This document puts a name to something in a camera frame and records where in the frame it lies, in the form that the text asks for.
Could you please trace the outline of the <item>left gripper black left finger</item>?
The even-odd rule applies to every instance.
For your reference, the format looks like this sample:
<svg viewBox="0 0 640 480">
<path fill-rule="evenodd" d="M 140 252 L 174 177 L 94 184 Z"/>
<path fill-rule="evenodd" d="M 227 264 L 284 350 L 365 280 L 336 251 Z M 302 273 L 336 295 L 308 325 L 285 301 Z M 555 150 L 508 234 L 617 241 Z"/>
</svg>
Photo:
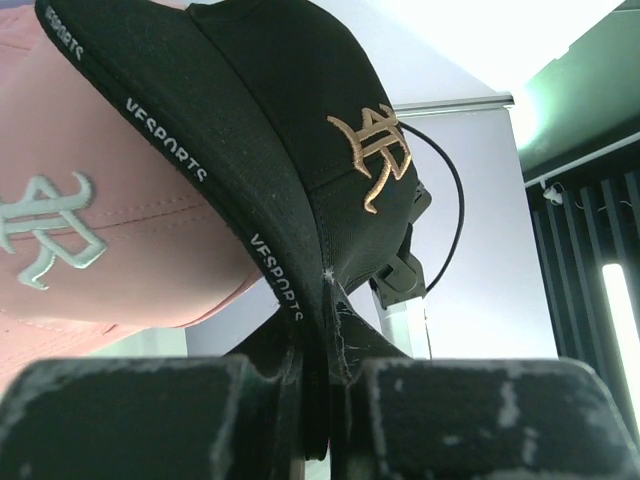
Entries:
<svg viewBox="0 0 640 480">
<path fill-rule="evenodd" d="M 275 315 L 221 357 L 34 362 L 1 403 L 1 475 L 297 479 L 300 347 Z"/>
</svg>

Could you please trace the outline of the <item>pink baseball cap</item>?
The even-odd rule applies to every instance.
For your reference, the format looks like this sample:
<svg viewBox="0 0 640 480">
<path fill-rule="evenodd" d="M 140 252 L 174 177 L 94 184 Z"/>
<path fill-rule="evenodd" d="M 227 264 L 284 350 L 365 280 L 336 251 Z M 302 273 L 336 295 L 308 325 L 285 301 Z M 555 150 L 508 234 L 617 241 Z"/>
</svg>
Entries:
<svg viewBox="0 0 640 480">
<path fill-rule="evenodd" d="M 261 274 L 218 213 L 85 80 L 32 6 L 1 12 L 1 382 L 186 328 Z"/>
</svg>

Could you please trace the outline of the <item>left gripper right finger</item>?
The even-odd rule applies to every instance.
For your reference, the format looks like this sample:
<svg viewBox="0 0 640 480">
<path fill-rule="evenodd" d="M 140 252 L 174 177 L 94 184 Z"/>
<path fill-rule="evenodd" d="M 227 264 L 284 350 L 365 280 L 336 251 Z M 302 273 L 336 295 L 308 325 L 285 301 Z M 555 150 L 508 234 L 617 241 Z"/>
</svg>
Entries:
<svg viewBox="0 0 640 480">
<path fill-rule="evenodd" d="M 612 396 L 571 359 L 419 360 L 323 284 L 335 479 L 635 479 Z"/>
</svg>

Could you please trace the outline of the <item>black baseball cap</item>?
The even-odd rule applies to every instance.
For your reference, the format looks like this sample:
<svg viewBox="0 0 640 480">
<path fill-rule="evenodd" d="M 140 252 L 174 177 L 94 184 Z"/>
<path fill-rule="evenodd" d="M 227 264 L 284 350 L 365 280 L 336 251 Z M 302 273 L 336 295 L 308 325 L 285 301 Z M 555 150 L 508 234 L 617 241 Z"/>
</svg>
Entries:
<svg viewBox="0 0 640 480">
<path fill-rule="evenodd" d="M 70 64 L 226 221 L 303 353 L 306 454 L 329 439 L 328 327 L 410 241 L 416 168 L 365 51 L 309 1 L 39 1 Z"/>
</svg>

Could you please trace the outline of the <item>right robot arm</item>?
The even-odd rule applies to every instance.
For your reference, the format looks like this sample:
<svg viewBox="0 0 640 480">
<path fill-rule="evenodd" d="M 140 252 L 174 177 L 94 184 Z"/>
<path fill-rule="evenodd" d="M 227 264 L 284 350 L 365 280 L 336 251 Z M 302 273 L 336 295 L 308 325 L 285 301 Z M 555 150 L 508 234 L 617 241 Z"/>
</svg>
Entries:
<svg viewBox="0 0 640 480">
<path fill-rule="evenodd" d="M 421 262 L 410 249 L 413 224 L 431 202 L 430 193 L 419 183 L 399 252 L 369 281 L 384 337 L 406 355 L 429 360 L 433 355 L 425 310 L 426 282 Z"/>
</svg>

